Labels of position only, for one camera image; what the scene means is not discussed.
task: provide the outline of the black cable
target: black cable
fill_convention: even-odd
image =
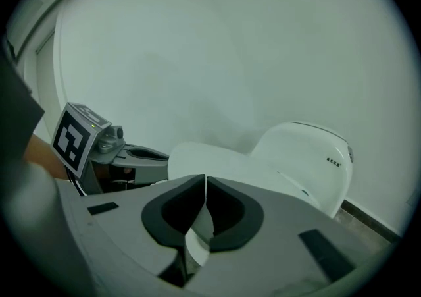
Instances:
[[[84,193],[80,190],[79,186],[76,184],[76,179],[74,178],[74,175],[70,169],[68,169],[66,166],[64,166],[66,169],[67,177],[71,183],[73,183],[73,186],[76,188],[80,196],[85,196]]]

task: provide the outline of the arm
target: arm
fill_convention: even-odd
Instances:
[[[61,160],[51,150],[49,144],[35,134],[26,147],[24,160],[42,166],[53,178],[67,180],[66,169]]]

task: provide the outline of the gray floor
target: gray floor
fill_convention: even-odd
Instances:
[[[370,249],[373,254],[386,248],[390,243],[379,234],[368,228],[342,208],[337,212],[335,220],[345,226],[353,234],[357,235]]]

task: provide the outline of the black rubber pad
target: black rubber pad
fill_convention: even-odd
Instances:
[[[341,279],[354,269],[354,265],[318,230],[302,232],[299,238],[331,282]]]
[[[210,252],[240,249],[260,230],[264,213],[255,199],[211,176],[207,179],[206,197],[214,225]]]
[[[197,175],[143,208],[143,225],[158,244],[184,249],[185,235],[205,203],[205,180],[205,175]]]
[[[93,207],[89,207],[87,210],[91,213],[91,215],[105,213],[106,211],[113,210],[118,208],[117,203],[115,202],[108,202],[102,205],[94,205]]]

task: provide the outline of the black recessed slot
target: black recessed slot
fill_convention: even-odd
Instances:
[[[88,207],[87,210],[91,213],[91,215],[96,215],[116,208],[118,208],[118,205],[115,202],[108,202],[102,205],[94,205],[93,207]]]
[[[154,153],[147,149],[142,148],[131,148],[127,151],[127,154],[131,157],[138,157],[140,159],[149,159],[149,160],[162,160],[168,161],[169,157],[165,155],[161,155],[158,153]]]
[[[204,203],[205,176],[197,175],[149,201],[142,210],[141,219],[158,244],[183,250],[184,235]]]

